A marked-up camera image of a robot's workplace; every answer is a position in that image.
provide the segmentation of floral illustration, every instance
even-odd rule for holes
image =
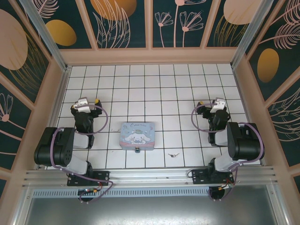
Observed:
[[[5,98],[3,93],[0,94],[0,121],[1,122],[9,122],[16,127],[25,130],[25,128],[15,124],[14,122],[9,120],[9,115],[10,115],[12,107],[13,107],[13,101],[14,101],[14,99],[12,96],[7,95],[7,97]],[[12,134],[9,134],[3,130],[0,130],[0,133],[6,135],[8,137],[14,138],[16,140],[19,140],[19,141],[21,140],[21,138],[14,136]],[[6,153],[6,152],[0,152],[0,154],[16,155],[16,153]]]
[[[175,0],[177,7],[175,12],[175,25],[174,25],[174,48],[176,48],[176,22],[177,22],[177,15],[178,15],[178,7],[184,5],[201,4],[204,2],[206,2],[206,0]]]
[[[192,30],[200,30],[203,28],[203,23],[200,23],[201,13],[191,12],[187,17],[187,12],[180,13],[180,23],[183,31],[182,47],[184,47],[184,36],[185,33]]]
[[[169,26],[173,24],[173,20],[171,20],[171,15],[170,12],[169,13],[162,13],[160,15],[160,13],[155,13],[155,19],[159,25],[159,30],[160,30],[160,38],[161,38],[161,44],[164,46],[164,41],[163,41],[163,36],[162,36],[162,32],[161,32],[161,28],[163,26]]]

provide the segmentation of purple cable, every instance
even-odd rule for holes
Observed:
[[[102,107],[97,106],[97,105],[83,105],[83,106],[80,106],[80,107],[78,107],[78,108],[85,107],[85,106],[94,106],[94,107],[96,107],[96,108],[101,109],[101,110],[106,114],[106,122],[105,122],[104,126],[103,126],[100,130],[98,130],[97,132],[94,132],[94,133],[91,133],[91,134],[83,134],[83,133],[79,133],[79,134],[82,134],[82,135],[93,135],[93,134],[99,133],[99,132],[100,132],[101,130],[103,130],[104,127],[107,125],[107,122],[108,122],[108,114],[107,114],[107,112],[106,112]],[[62,130],[62,129],[64,129],[64,127],[57,128],[57,130],[54,132],[53,137],[52,137],[52,140],[51,140],[51,145],[50,145],[50,161],[51,161],[51,165],[52,165],[55,169],[62,170],[62,171],[64,171],[65,173],[71,173],[71,174],[73,174],[73,175],[75,175],[75,176],[77,176],[77,177],[80,177],[80,178],[83,178],[83,179],[86,179],[86,180],[91,180],[91,181],[95,181],[95,182],[111,183],[111,185],[109,186],[109,188],[108,188],[107,190],[105,190],[105,191],[104,191],[100,196],[98,196],[97,198],[94,198],[94,199],[92,199],[92,200],[90,201],[90,202],[95,202],[96,200],[100,199],[103,195],[105,195],[105,194],[109,191],[109,189],[112,188],[113,182],[110,181],[110,180],[98,180],[98,179],[93,179],[93,178],[85,177],[85,176],[82,176],[82,175],[77,174],[77,173],[75,173],[75,172],[72,172],[72,171],[68,171],[68,170],[66,170],[66,169],[63,169],[62,167],[59,168],[58,166],[56,166],[56,165],[54,164],[54,159],[53,159],[53,147],[54,147],[54,141],[55,141],[55,137],[56,137],[57,133],[58,133],[60,130]]]
[[[196,112],[196,110],[199,109],[200,107],[206,106],[206,105],[212,106],[212,105],[217,105],[217,104],[216,104],[216,103],[212,103],[212,104],[206,103],[206,104],[203,104],[203,105],[199,105],[199,106],[197,106],[195,109],[193,109],[192,114],[191,114],[192,124],[194,125],[194,127],[195,127],[196,129],[198,129],[198,130],[200,130],[200,131],[202,131],[202,132],[205,132],[205,133],[216,133],[216,132],[223,131],[223,130],[202,130],[202,129],[200,129],[199,127],[197,127],[196,124],[194,123],[194,120],[193,120],[194,112]]]

